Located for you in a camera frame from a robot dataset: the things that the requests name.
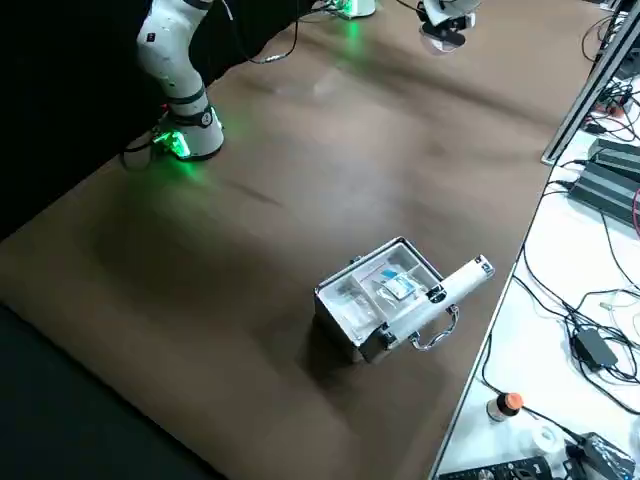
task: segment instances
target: power adapter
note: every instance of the power adapter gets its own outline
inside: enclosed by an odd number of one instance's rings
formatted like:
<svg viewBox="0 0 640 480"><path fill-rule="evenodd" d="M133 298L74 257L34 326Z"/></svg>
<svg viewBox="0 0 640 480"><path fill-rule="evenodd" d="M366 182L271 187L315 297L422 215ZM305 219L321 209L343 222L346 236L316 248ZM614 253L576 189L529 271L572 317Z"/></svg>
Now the power adapter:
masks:
<svg viewBox="0 0 640 480"><path fill-rule="evenodd" d="M613 367L618 363L618 357L595 328L587 328L576 333L573 336L573 348L578 359L591 371Z"/></svg>

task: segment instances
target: remote control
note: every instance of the remote control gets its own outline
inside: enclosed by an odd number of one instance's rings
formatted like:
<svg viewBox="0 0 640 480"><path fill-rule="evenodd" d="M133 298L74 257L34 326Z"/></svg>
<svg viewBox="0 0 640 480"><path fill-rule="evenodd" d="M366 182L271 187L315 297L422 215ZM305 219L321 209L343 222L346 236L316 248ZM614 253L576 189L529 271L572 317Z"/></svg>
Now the remote control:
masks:
<svg viewBox="0 0 640 480"><path fill-rule="evenodd" d="M553 480L544 457L487 465L438 475L438 480Z"/></svg>

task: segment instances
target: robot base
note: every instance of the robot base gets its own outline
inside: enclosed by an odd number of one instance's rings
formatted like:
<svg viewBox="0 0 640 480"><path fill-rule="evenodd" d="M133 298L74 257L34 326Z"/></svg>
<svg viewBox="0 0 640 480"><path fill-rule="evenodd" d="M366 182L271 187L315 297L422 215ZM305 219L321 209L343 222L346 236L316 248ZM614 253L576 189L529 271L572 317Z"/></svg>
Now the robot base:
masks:
<svg viewBox="0 0 640 480"><path fill-rule="evenodd" d="M347 0L347 4L340 10L339 15L351 20L357 17L368 17L373 15L375 11L375 0Z"/></svg>
<svg viewBox="0 0 640 480"><path fill-rule="evenodd" d="M222 125L211 109L212 118L206 127L179 125L166 116L153 143L173 153L183 162L199 162L212 158L224 142Z"/></svg>

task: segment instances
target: electronic equipment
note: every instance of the electronic equipment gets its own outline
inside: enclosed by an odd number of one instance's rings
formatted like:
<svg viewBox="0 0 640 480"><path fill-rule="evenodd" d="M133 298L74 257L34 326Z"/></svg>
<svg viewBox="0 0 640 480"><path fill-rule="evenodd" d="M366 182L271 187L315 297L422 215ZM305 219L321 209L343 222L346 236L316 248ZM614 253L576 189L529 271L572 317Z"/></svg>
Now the electronic equipment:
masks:
<svg viewBox="0 0 640 480"><path fill-rule="evenodd" d="M589 147L589 160L640 183L640 147L597 139Z"/></svg>
<svg viewBox="0 0 640 480"><path fill-rule="evenodd" d="M409 340L431 349L453 332L457 302L494 274L482 255L443 278L405 238L358 258L315 290L315 319L353 361L375 362ZM426 344L418 331L440 314L451 324Z"/></svg>
<svg viewBox="0 0 640 480"><path fill-rule="evenodd" d="M631 480L636 462L627 453L602 438L597 433L582 435L580 447L586 464L607 480Z"/></svg>
<svg viewBox="0 0 640 480"><path fill-rule="evenodd" d="M580 330L571 341L573 342L573 348L578 358L582 360L592 372L596 372L602 368L613 367L618 363L618 358L595 328Z"/></svg>
<svg viewBox="0 0 640 480"><path fill-rule="evenodd" d="M485 467L443 473L438 480L552 480L553 475L544 457L531 457Z"/></svg>
<svg viewBox="0 0 640 480"><path fill-rule="evenodd" d="M632 215L634 210L640 210L640 199L636 199L635 208L632 204L639 188L639 182L589 162L569 191L569 198L633 228Z"/></svg>

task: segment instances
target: white cylindrical object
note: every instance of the white cylindrical object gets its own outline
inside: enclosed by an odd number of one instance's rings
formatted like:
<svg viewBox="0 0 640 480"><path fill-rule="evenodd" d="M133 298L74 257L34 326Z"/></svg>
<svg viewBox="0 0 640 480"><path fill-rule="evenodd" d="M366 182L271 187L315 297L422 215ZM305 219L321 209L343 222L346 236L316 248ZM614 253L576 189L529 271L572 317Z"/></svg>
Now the white cylindrical object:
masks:
<svg viewBox="0 0 640 480"><path fill-rule="evenodd" d="M548 455L564 449L564 434L549 423L536 422L531 429L531 440L538 455Z"/></svg>
<svg viewBox="0 0 640 480"><path fill-rule="evenodd" d="M438 286L444 290L444 298L437 301L438 295L436 295L434 299L426 299L417 308L411 309L391 322L388 331L396 337L394 346L405 341L451 305L458 303L493 274L494 269L491 264L480 255L442 280Z"/></svg>

